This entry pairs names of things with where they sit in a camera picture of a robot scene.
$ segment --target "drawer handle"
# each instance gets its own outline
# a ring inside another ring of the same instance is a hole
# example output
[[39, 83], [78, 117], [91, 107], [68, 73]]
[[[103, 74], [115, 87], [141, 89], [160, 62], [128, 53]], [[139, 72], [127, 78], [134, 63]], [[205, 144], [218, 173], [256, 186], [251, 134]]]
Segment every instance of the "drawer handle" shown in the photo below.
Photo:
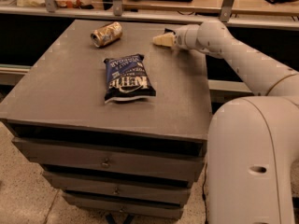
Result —
[[122, 206], [120, 209], [120, 213], [123, 213], [123, 212], [124, 212], [124, 206]]
[[115, 188], [115, 190], [113, 191], [113, 195], [115, 195], [115, 196], [120, 195], [118, 188]]
[[102, 162], [102, 167], [103, 168], [109, 168], [110, 163], [109, 163], [109, 158], [106, 158], [104, 162]]

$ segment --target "crushed aluminum can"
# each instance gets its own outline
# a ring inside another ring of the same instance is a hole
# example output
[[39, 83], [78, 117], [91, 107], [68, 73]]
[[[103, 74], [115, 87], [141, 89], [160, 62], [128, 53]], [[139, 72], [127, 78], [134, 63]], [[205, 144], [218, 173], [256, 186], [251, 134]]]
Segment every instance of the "crushed aluminum can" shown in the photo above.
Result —
[[121, 36], [122, 28], [116, 21], [102, 26], [91, 33], [91, 39], [97, 48], [102, 48], [115, 40], [120, 39]]

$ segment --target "speckled floor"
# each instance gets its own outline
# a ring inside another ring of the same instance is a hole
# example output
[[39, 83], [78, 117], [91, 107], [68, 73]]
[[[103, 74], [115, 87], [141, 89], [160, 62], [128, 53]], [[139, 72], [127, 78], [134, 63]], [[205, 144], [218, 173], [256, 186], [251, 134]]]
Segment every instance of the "speckled floor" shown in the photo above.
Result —
[[[0, 224], [102, 224], [108, 212], [80, 209], [69, 205], [60, 190], [42, 176], [42, 168], [26, 160], [11, 143], [12, 134], [0, 122]], [[205, 206], [202, 201], [203, 173], [192, 187], [180, 220], [136, 216], [132, 224], [202, 224]], [[112, 213], [117, 223], [126, 215]]]

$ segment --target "cabinet top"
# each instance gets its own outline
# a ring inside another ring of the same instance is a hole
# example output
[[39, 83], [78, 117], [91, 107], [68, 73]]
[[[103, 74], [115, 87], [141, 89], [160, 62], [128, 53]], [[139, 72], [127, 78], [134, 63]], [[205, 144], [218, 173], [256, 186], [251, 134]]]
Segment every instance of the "cabinet top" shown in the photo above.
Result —
[[[211, 107], [205, 55], [158, 47], [177, 25], [120, 22], [123, 36], [98, 49], [90, 35], [108, 21], [74, 21], [0, 104], [8, 123], [206, 140]], [[156, 97], [105, 104], [105, 58], [143, 54]]]

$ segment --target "drawer front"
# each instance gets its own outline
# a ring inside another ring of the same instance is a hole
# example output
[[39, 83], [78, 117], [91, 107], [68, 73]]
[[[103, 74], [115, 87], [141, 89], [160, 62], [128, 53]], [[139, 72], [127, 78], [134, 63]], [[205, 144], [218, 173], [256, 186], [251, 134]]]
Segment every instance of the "drawer front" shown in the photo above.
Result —
[[79, 207], [95, 208], [101, 210], [122, 212], [131, 215], [144, 215], [154, 217], [167, 217], [173, 219], [180, 219], [183, 209], [172, 205], [152, 204], [152, 203], [138, 203], [118, 201], [117, 199], [107, 199], [90, 197], [77, 194], [63, 194], [64, 199], [69, 203]]
[[116, 151], [109, 147], [14, 138], [14, 145], [31, 162], [77, 167], [122, 174], [155, 176], [175, 180], [197, 180], [203, 159], [182, 159], [175, 154], [161, 157], [138, 154], [135, 150]]
[[188, 201], [190, 189], [167, 185], [107, 179], [98, 176], [71, 175], [45, 171], [43, 176], [56, 189], [90, 192], [114, 197], [132, 198], [183, 206]]

